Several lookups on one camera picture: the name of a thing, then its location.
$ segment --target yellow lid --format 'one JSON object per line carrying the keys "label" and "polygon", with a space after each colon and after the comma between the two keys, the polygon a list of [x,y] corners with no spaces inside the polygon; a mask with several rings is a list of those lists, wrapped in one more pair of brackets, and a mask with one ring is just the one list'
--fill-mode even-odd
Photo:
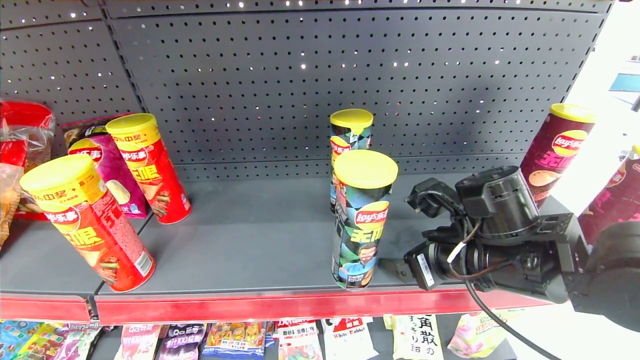
{"label": "yellow lid", "polygon": [[553,104],[551,113],[563,119],[593,124],[596,122],[596,113],[583,106],[573,104]]}
{"label": "yellow lid", "polygon": [[155,116],[147,113],[139,113],[113,119],[109,121],[105,127],[107,131],[109,131],[109,134],[123,135],[135,133],[146,127],[156,125]]}
{"label": "yellow lid", "polygon": [[336,111],[329,119],[333,125],[348,127],[356,134],[360,134],[365,127],[373,124],[373,114],[363,109]]}
{"label": "yellow lid", "polygon": [[396,180],[398,164],[377,151],[351,150],[338,156],[333,171],[340,181],[349,186],[377,189]]}
{"label": "yellow lid", "polygon": [[42,192],[71,183],[87,171],[95,171],[91,156],[67,155],[31,169],[20,179],[20,186],[29,193]]}

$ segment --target maroon chip can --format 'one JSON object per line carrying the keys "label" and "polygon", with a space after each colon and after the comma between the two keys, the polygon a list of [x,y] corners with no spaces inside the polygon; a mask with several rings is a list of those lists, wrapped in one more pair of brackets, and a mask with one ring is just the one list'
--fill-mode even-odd
{"label": "maroon chip can", "polygon": [[580,151],[595,125],[595,113],[582,106],[553,104],[522,159],[520,169],[538,209]]}
{"label": "maroon chip can", "polygon": [[633,147],[607,186],[578,217],[589,245],[594,245],[600,231],[622,221],[640,221],[640,145]]}

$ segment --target pegboard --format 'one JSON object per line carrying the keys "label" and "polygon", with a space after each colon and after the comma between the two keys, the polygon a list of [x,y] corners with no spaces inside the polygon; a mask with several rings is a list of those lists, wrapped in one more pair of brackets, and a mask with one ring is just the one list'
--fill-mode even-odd
{"label": "pegboard", "polygon": [[525,152],[603,22],[591,12],[427,7],[113,26],[174,163],[190,164],[327,159],[328,116],[349,107],[374,113],[373,147],[396,158]]}
{"label": "pegboard", "polygon": [[[471,156],[418,156],[396,158],[400,174],[479,172],[493,167],[519,165],[523,154]],[[181,181],[279,179],[329,177],[326,160],[262,161],[224,164],[192,164],[176,167]]]}
{"label": "pegboard", "polygon": [[100,19],[97,0],[2,0],[0,28]]}
{"label": "pegboard", "polygon": [[121,1],[106,0],[113,18],[153,15],[184,15],[188,13],[273,12],[309,10],[358,10],[390,8],[426,9],[512,9],[566,12],[606,13],[612,1],[599,0],[233,0],[233,1]]}
{"label": "pegboard", "polygon": [[[59,124],[140,111],[102,21],[0,32],[0,95],[48,106]],[[65,154],[60,131],[54,153]]]}

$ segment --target candy bag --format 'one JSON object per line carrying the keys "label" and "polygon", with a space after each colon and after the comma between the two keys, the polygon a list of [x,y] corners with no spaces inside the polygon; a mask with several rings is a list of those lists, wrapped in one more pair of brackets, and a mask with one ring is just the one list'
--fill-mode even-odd
{"label": "candy bag", "polygon": [[12,359],[41,325],[41,322],[3,320],[0,323],[0,359]]}
{"label": "candy bag", "polygon": [[[51,159],[56,118],[46,106],[27,100],[0,98],[2,141],[27,141],[24,172]],[[26,193],[21,193],[15,218],[48,221],[40,207]]]}
{"label": "candy bag", "polygon": [[54,360],[85,360],[89,356],[98,334],[100,334],[100,329],[69,331]]}
{"label": "candy bag", "polygon": [[[523,309],[494,311],[504,322],[518,318]],[[506,331],[486,313],[464,314],[447,348],[465,359],[489,356],[506,337]]]}
{"label": "candy bag", "polygon": [[326,360],[368,360],[378,355],[366,318],[325,319],[322,325]]}
{"label": "candy bag", "polygon": [[9,226],[20,202],[19,180],[24,173],[27,141],[0,142],[0,249],[9,237]]}
{"label": "candy bag", "polygon": [[154,360],[162,325],[125,325],[122,327],[122,360]]}
{"label": "candy bag", "polygon": [[202,356],[221,359],[262,359],[264,322],[213,323]]}
{"label": "candy bag", "polygon": [[43,323],[14,359],[53,360],[66,337],[62,323]]}
{"label": "candy bag", "polygon": [[435,315],[393,317],[394,360],[443,360]]}
{"label": "candy bag", "polygon": [[323,360],[315,320],[278,321],[278,360]]}
{"label": "candy bag", "polygon": [[71,154],[87,154],[128,218],[146,218],[147,200],[104,125],[122,115],[84,120],[60,127]]}
{"label": "candy bag", "polygon": [[274,333],[276,332],[276,323],[275,322],[266,322],[266,332],[264,335],[264,347],[272,347],[276,343],[276,337],[274,337]]}
{"label": "candy bag", "polygon": [[159,360],[198,360],[198,346],[204,339],[205,330],[203,323],[169,326]]}

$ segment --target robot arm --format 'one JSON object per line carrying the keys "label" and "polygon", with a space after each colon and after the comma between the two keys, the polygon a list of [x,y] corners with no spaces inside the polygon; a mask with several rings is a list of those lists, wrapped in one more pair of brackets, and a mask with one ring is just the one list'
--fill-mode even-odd
{"label": "robot arm", "polygon": [[576,311],[640,332],[640,222],[608,227],[590,251],[575,215],[538,213],[518,167],[480,172],[455,188],[436,179],[413,188],[406,202],[416,212],[446,209],[452,225],[424,231],[427,241],[402,260],[382,259],[384,268],[425,290],[457,279],[477,291],[571,300]]}

